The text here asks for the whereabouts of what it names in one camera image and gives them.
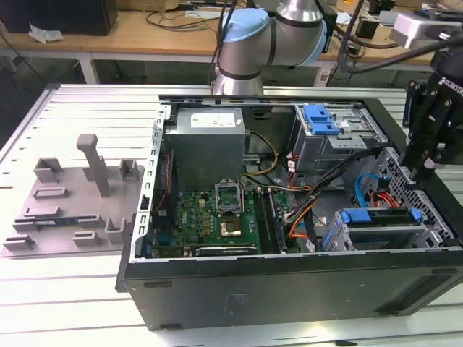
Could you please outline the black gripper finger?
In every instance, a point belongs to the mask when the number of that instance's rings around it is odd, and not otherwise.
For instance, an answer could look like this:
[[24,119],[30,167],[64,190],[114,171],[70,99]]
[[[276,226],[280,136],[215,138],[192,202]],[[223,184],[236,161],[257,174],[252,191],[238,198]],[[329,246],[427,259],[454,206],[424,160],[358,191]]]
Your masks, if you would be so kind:
[[401,156],[401,165],[410,170],[412,176],[429,176],[425,167],[430,141],[430,122],[424,106],[427,101],[427,82],[412,80],[407,87],[402,126],[408,128],[406,149]]
[[462,165],[462,104],[439,104],[427,114],[425,153],[419,180],[447,165]]

